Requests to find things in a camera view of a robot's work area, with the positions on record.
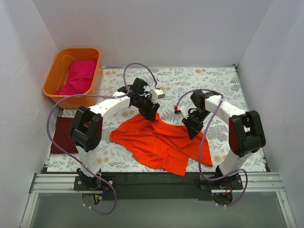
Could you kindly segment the orange t shirt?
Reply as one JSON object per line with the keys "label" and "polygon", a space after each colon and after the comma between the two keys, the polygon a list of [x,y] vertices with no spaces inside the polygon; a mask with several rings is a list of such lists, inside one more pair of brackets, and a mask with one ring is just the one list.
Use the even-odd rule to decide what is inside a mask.
{"label": "orange t shirt", "polygon": [[203,133],[190,140],[185,126],[168,124],[159,115],[153,122],[137,114],[112,131],[110,140],[130,150],[139,163],[179,176],[185,176],[189,159],[213,166]]}

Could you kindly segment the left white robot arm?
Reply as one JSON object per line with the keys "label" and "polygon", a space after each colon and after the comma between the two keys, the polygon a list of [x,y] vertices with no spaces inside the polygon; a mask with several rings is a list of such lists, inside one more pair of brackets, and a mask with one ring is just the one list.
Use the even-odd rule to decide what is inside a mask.
{"label": "left white robot arm", "polygon": [[140,115],[148,121],[156,120],[160,105],[159,98],[165,93],[159,89],[146,91],[148,84],[136,78],[132,85],[119,88],[113,99],[106,99],[94,106],[77,109],[70,137],[78,150],[81,167],[77,169],[80,180],[91,190],[101,188],[101,167],[97,161],[97,151],[102,139],[103,122],[130,106],[138,108]]}

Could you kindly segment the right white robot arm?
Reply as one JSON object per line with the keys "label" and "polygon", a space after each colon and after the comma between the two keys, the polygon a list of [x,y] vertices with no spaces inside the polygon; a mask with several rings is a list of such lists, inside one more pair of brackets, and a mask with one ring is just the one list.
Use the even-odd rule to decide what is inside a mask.
{"label": "right white robot arm", "polygon": [[228,125],[228,143],[230,150],[224,161],[216,167],[214,176],[208,178],[203,173],[200,179],[203,182],[216,184],[225,189],[231,185],[241,171],[243,163],[266,144],[266,138],[257,111],[245,111],[224,101],[223,94],[208,90],[195,89],[189,91],[194,109],[175,105],[175,114],[183,115],[183,124],[186,126],[189,138],[194,139],[198,133],[207,135],[208,126],[204,120],[209,116],[220,118]]}

